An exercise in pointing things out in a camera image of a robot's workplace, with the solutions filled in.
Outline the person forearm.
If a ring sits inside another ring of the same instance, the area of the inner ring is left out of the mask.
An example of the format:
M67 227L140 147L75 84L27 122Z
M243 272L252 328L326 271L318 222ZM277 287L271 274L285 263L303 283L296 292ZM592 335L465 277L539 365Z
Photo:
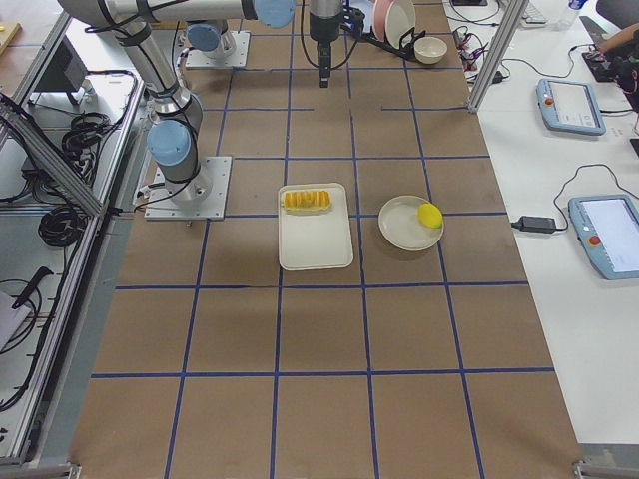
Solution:
M602 53L607 53L614 49L620 48L623 45L631 42L635 38L635 33L638 31L638 24L633 24L620 30L618 33L611 36L609 39L603 41L597 46L597 49Z

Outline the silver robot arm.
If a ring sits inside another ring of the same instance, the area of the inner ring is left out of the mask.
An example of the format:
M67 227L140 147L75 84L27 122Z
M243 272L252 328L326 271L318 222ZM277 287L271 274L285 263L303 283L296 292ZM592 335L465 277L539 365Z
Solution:
M210 45L217 51L226 38L229 19L258 20L279 29L293 20L294 1L62 1L61 7L85 23L91 33L110 33L133 63L153 99L154 125L147 148L164 175L174 204L192 206L203 200L213 180L198 154L203 107L178 78L175 67L152 38L152 25L184 21L211 28Z
M211 58L227 57L236 50L227 20L189 22L187 39L193 48Z

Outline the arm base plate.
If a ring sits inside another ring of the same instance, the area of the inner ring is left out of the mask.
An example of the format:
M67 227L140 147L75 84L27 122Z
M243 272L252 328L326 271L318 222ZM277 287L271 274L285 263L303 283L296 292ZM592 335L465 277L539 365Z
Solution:
M154 180L164 183L152 189L145 207L148 221L222 221L226 203L233 159L204 157L200 159L199 173L187 184L166 182L164 174L156 167Z
M191 44L186 59L188 70L244 68L247 64L251 34L227 30L220 33L208 24L191 25L187 39Z

